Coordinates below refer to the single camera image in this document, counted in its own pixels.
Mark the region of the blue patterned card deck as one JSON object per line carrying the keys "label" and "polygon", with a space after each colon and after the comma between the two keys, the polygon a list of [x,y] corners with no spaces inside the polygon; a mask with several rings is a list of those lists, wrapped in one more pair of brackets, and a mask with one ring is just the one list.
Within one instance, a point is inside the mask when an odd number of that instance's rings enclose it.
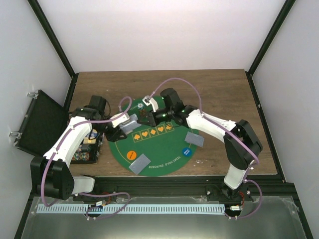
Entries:
{"label": "blue patterned card deck", "polygon": [[120,123],[119,126],[123,133],[128,135],[135,129],[139,128],[141,124],[138,123],[138,116],[136,114],[132,114],[126,122]]}

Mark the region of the orange big blind button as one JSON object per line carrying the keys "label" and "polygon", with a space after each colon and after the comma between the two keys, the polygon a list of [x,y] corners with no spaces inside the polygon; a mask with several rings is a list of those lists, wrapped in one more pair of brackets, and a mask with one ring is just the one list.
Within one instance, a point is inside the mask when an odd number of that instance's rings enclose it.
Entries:
{"label": "orange big blind button", "polygon": [[133,150],[127,152],[127,159],[133,161],[137,158],[137,153]]}

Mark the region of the dealt cards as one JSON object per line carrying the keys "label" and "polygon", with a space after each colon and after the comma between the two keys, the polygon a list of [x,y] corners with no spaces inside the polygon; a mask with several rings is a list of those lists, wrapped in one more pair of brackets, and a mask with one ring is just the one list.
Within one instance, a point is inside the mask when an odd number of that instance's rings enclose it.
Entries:
{"label": "dealt cards", "polygon": [[141,154],[130,166],[129,169],[136,175],[140,174],[149,164],[151,160],[145,156],[145,154]]}
{"label": "dealt cards", "polygon": [[184,141],[189,143],[189,144],[196,145],[198,147],[203,147],[203,145],[204,145],[204,137],[202,137],[201,135],[192,133],[192,132],[188,132],[186,134]]}

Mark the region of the blue small blind button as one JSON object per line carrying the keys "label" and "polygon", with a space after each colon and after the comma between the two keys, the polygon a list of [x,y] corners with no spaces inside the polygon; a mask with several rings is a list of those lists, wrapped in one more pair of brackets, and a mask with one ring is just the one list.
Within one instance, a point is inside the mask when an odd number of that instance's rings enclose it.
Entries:
{"label": "blue small blind button", "polygon": [[182,150],[182,155],[184,157],[192,157],[192,149],[189,148],[189,147],[185,147],[183,150]]}

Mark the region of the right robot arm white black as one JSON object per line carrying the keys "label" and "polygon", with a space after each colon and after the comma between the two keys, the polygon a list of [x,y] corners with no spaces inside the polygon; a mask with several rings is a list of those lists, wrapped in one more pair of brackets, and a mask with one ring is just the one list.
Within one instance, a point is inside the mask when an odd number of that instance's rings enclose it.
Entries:
{"label": "right robot arm white black", "polygon": [[228,201],[234,200],[248,171],[259,163],[258,156],[263,150],[251,125],[243,119],[239,122],[224,120],[203,112],[200,107],[185,105],[173,88],[163,90],[160,96],[164,102],[162,108],[153,97],[143,98],[143,103],[152,109],[141,124],[155,127],[161,122],[174,121],[178,126],[204,132],[224,143],[230,166],[221,194]]}

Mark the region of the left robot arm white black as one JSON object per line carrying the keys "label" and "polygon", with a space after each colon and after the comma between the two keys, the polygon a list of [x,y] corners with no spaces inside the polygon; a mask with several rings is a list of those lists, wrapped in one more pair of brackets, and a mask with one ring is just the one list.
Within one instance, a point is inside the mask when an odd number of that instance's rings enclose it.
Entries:
{"label": "left robot arm white black", "polygon": [[90,201],[101,197],[102,189],[95,184],[93,177],[74,177],[69,167],[76,150],[92,130],[105,134],[109,141],[127,137],[120,124],[129,121],[128,112],[120,111],[114,116],[106,116],[106,103],[105,98],[92,96],[88,105],[72,112],[69,124],[57,142],[43,156],[36,156],[31,161],[32,190],[41,197],[45,206],[50,206],[46,197],[66,200],[82,193]]}

